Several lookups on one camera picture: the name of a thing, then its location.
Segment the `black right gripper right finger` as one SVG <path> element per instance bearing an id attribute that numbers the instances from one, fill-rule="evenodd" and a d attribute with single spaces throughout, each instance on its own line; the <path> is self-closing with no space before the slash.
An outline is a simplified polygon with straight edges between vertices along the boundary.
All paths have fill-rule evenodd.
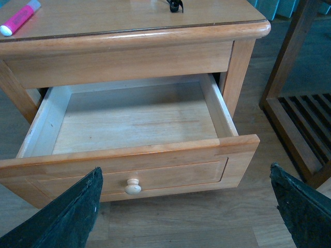
<path id="1" fill-rule="evenodd" d="M 270 166 L 277 209 L 296 247 L 330 247 L 330 198 L 288 174 Z"/>

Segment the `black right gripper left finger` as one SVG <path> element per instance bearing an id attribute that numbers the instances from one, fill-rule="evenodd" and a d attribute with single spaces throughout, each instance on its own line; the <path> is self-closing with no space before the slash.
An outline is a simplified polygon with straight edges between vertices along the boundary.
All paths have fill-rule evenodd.
<path id="1" fill-rule="evenodd" d="M 1 247 L 85 247 L 103 186 L 97 167 L 30 219 L 1 237 Z"/>

